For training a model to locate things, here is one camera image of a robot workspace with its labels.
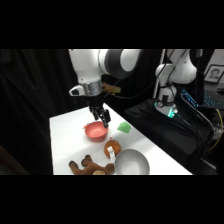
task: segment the brown teddy bear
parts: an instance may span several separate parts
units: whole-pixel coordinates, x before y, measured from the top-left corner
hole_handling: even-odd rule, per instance
[[[85,167],[84,170],[80,170],[78,165],[71,161],[69,167],[75,175],[110,175],[114,172],[114,164],[110,163],[106,167],[101,167],[92,161],[91,156],[87,155],[84,160],[82,160],[82,166]]]

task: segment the gray bowl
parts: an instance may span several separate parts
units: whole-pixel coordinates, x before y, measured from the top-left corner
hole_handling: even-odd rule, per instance
[[[115,161],[117,175],[149,175],[148,160],[139,151],[126,149],[117,155]]]

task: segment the tabletop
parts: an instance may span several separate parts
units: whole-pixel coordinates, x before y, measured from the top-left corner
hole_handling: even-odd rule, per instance
[[[122,150],[135,149],[141,152],[150,164],[150,175],[192,175],[152,141],[132,127],[129,134],[118,131],[124,118],[109,106],[111,122],[107,138],[102,143],[94,143],[85,135],[84,126],[94,122],[89,108],[84,108],[50,119],[51,147],[54,175],[73,175],[69,162],[75,161],[80,169],[81,161],[91,155],[93,161],[106,166],[110,159],[104,154],[104,145],[110,138],[118,141]]]

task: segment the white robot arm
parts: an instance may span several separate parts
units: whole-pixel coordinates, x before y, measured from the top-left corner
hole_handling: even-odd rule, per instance
[[[168,49],[167,57],[170,57],[172,64],[167,64],[164,69],[164,65],[160,65],[156,70],[156,76],[161,74],[158,78],[160,92],[155,108],[160,113],[173,118],[178,112],[174,104],[177,90],[173,83],[191,83],[196,78],[197,69],[191,63],[190,49]]]
[[[104,110],[102,74],[118,79],[129,77],[138,63],[142,49],[69,49],[69,54],[79,85],[70,90],[70,95],[86,97],[95,120],[102,119],[105,128],[110,122],[108,110]]]

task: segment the sponge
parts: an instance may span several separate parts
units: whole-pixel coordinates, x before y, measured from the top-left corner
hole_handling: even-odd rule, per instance
[[[131,125],[128,124],[127,122],[123,122],[123,123],[120,124],[120,126],[117,130],[128,134],[131,130]]]

